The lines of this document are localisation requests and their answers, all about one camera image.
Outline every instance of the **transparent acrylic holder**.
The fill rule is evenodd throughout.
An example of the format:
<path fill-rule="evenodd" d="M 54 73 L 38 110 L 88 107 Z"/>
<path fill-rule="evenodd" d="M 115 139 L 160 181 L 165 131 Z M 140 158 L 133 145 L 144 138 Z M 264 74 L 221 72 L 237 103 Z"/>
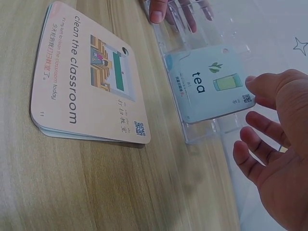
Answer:
<path fill-rule="evenodd" d="M 148 16 L 149 7 L 150 1 L 147 0 L 145 8 Z M 230 45 L 248 73 L 258 74 L 258 66 L 266 69 L 270 62 L 266 57 L 262 57 L 258 47 L 260 38 L 263 42 L 272 42 L 272 38 L 269 36 L 270 31 L 264 28 L 264 21 L 253 1 L 170 0 L 165 20 L 160 24 L 153 24 L 153 27 L 186 143 L 196 143 L 204 138 L 226 134 L 243 127 L 247 111 L 194 124 L 185 123 L 172 89 L 165 57 L 180 51 L 189 55 L 193 49 Z"/>

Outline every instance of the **classroom illustration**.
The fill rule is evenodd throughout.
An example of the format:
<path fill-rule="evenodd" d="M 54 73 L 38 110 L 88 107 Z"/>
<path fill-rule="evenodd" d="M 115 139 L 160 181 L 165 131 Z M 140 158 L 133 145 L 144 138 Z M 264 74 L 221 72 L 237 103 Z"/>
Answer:
<path fill-rule="evenodd" d="M 135 101 L 128 51 L 117 51 L 93 35 L 90 39 L 91 85 Z"/>
<path fill-rule="evenodd" d="M 225 76 L 213 81 L 216 91 L 229 90 L 242 87 L 242 82 L 238 74 Z"/>

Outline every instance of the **tea leaf icon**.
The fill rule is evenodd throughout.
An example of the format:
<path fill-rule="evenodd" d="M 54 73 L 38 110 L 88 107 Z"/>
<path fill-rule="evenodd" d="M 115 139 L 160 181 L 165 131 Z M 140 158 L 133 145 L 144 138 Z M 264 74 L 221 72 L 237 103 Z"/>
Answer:
<path fill-rule="evenodd" d="M 210 71 L 212 72 L 212 73 L 217 73 L 217 72 L 219 72 L 219 70 L 216 70 L 216 69 L 213 69 L 213 68 L 210 68 Z"/>

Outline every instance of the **wood grain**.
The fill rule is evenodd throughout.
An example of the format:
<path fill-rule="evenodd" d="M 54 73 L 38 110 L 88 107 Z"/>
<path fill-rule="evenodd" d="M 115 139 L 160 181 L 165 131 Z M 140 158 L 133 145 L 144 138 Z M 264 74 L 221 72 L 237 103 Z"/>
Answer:
<path fill-rule="evenodd" d="M 186 145 L 138 0 L 64 0 L 135 51 L 152 141 L 44 136 L 29 113 L 51 0 L 0 1 L 0 230 L 239 230 L 219 139 Z"/>

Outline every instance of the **finger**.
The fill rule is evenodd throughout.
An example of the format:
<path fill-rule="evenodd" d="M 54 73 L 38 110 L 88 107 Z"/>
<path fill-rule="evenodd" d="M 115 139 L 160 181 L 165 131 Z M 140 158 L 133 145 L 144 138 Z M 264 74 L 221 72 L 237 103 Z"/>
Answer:
<path fill-rule="evenodd" d="M 265 143 L 251 127 L 242 128 L 241 140 L 244 141 L 249 150 L 258 157 L 263 164 L 268 165 L 270 162 L 281 157 L 281 153 Z"/>
<path fill-rule="evenodd" d="M 151 0 L 150 20 L 152 23 L 161 23 L 166 15 L 168 0 Z"/>
<path fill-rule="evenodd" d="M 281 74 L 267 73 L 258 77 L 249 76 L 245 83 L 255 96 L 275 102 L 277 94 L 285 85 L 299 79 L 308 79 L 308 76 L 297 70 L 288 70 Z"/>
<path fill-rule="evenodd" d="M 249 77 L 247 88 L 276 102 L 279 120 L 295 152 L 308 159 L 308 76 L 297 70 Z"/>
<path fill-rule="evenodd" d="M 172 25 L 172 26 L 175 25 L 175 21 L 174 21 L 172 12 L 171 12 L 171 10 L 170 10 L 168 7 L 167 7 L 165 19 L 166 19 L 166 21 L 167 21 L 170 25 Z"/>
<path fill-rule="evenodd" d="M 289 139 L 279 123 L 273 122 L 263 115 L 253 111 L 247 114 L 246 121 L 250 126 L 272 138 L 281 146 L 285 148 L 291 146 Z"/>
<path fill-rule="evenodd" d="M 265 167 L 250 155 L 247 144 L 242 141 L 235 142 L 233 158 L 244 175 L 257 185 L 258 178 Z"/>
<path fill-rule="evenodd" d="M 187 20 L 187 24 L 189 25 L 191 32 L 196 32 L 197 31 L 197 23 L 195 19 L 193 18 L 193 14 L 191 10 L 189 9 L 189 5 L 191 4 L 190 0 L 179 0 L 179 3 L 182 7 L 184 16 Z"/>
<path fill-rule="evenodd" d="M 207 0 L 199 1 L 198 3 L 200 5 L 201 9 L 203 10 L 207 20 L 212 21 L 214 14 L 213 14 L 212 8 L 210 6 L 210 3 Z"/>
<path fill-rule="evenodd" d="M 275 101 L 271 101 L 271 100 L 264 98 L 264 97 L 261 97 L 261 96 L 256 96 L 255 101 L 256 101 L 257 104 L 259 104 L 263 107 L 267 107 L 269 109 L 276 110 L 276 102 Z"/>

